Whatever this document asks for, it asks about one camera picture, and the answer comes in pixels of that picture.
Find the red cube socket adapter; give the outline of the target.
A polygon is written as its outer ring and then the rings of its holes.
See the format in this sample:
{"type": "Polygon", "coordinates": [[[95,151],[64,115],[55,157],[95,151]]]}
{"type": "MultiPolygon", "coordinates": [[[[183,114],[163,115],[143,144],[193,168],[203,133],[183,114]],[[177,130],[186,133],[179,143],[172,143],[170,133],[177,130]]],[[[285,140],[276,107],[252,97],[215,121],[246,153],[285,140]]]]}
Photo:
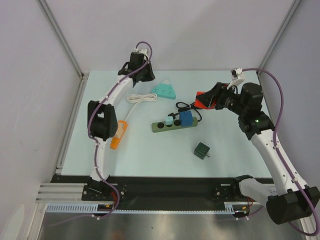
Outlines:
{"type": "Polygon", "coordinates": [[[208,96],[205,96],[204,91],[198,91],[196,93],[194,106],[199,109],[211,110],[215,108],[216,100],[208,96]]]}

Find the teal mountain-shaped power strip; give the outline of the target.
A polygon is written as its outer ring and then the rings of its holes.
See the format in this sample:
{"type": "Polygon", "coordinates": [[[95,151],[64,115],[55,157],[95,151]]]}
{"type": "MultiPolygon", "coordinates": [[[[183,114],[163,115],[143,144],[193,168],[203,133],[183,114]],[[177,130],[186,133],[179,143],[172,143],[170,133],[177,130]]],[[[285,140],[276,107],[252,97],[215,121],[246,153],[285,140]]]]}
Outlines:
{"type": "Polygon", "coordinates": [[[170,100],[176,99],[176,92],[171,84],[171,82],[166,79],[156,85],[152,90],[152,94],[156,94],[159,98],[165,98],[170,100]]]}

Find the blue cube socket adapter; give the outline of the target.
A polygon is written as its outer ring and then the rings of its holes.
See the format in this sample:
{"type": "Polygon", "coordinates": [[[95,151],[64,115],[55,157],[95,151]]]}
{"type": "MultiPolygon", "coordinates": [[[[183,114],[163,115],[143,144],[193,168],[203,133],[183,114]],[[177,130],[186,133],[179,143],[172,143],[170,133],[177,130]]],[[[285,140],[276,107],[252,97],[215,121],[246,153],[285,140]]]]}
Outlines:
{"type": "Polygon", "coordinates": [[[189,127],[193,124],[193,115],[190,110],[179,113],[179,121],[182,127],[189,127]]]}

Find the light blue plug charger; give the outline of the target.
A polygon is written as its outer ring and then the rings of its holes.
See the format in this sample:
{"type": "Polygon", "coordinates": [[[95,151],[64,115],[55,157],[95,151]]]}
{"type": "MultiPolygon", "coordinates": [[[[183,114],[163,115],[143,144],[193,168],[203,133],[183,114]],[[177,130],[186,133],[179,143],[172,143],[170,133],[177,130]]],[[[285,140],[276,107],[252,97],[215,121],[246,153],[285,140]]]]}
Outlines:
{"type": "Polygon", "coordinates": [[[174,118],[172,116],[167,116],[165,119],[164,119],[164,124],[166,126],[171,126],[173,124],[173,121],[174,121],[174,118]]]}

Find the dark green cube socket adapter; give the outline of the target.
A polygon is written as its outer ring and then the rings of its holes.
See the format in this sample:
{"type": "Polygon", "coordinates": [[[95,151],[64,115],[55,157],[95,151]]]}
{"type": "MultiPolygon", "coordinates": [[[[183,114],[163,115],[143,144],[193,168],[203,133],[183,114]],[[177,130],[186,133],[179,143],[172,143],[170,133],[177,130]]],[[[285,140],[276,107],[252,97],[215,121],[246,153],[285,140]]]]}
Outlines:
{"type": "Polygon", "coordinates": [[[193,151],[193,154],[200,158],[201,160],[204,160],[205,157],[208,156],[208,153],[210,151],[210,147],[205,145],[202,142],[199,142],[198,145],[196,146],[196,148],[193,151]]]}

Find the orange power strip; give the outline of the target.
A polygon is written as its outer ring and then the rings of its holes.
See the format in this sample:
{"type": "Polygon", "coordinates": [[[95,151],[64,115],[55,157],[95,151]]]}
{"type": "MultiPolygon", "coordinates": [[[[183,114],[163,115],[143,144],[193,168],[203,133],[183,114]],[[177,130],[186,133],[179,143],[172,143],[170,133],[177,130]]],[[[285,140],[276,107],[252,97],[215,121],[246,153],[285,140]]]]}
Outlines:
{"type": "Polygon", "coordinates": [[[112,150],[116,150],[128,128],[128,123],[124,120],[119,120],[118,121],[118,127],[115,135],[113,136],[111,143],[110,143],[110,148],[112,150]]]}

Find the beige cube socket adapter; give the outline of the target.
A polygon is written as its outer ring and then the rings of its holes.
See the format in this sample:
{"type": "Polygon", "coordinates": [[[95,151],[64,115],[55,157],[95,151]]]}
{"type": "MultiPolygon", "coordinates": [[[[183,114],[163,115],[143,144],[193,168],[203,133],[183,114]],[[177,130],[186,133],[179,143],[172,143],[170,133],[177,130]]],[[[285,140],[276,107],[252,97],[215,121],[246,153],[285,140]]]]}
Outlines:
{"type": "Polygon", "coordinates": [[[122,124],[122,123],[119,123],[117,131],[116,131],[114,137],[117,138],[117,139],[120,139],[124,134],[124,131],[125,131],[124,128],[125,128],[125,125],[122,124]]]}

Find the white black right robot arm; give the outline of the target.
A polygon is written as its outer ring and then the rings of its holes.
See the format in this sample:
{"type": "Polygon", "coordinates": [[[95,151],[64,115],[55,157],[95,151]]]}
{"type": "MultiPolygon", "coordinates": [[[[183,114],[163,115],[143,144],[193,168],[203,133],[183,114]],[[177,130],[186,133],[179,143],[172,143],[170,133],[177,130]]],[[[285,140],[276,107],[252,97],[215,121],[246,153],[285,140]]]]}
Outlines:
{"type": "Polygon", "coordinates": [[[260,153],[275,189],[250,175],[242,175],[234,178],[230,194],[237,201],[245,197],[255,200],[280,225],[313,215],[320,191],[316,186],[308,186],[290,163],[274,124],[262,111],[263,98],[262,87],[256,83],[245,83],[241,92],[236,93],[226,83],[217,82],[211,90],[197,92],[195,106],[206,110],[228,109],[238,115],[239,128],[260,153]]]}

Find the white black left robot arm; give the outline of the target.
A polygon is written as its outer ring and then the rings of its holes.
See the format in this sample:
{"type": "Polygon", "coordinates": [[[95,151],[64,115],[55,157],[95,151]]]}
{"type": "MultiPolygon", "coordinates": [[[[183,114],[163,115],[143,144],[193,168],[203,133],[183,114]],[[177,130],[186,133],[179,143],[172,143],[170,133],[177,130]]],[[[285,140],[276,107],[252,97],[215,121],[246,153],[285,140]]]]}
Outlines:
{"type": "Polygon", "coordinates": [[[111,89],[100,100],[91,100],[87,105],[87,134],[94,141],[93,169],[87,186],[100,200],[107,199],[111,193],[111,187],[105,183],[110,175],[104,168],[104,161],[106,145],[118,130],[116,108],[138,82],[155,79],[151,56],[146,48],[133,51],[129,61],[119,70],[111,89]]]}

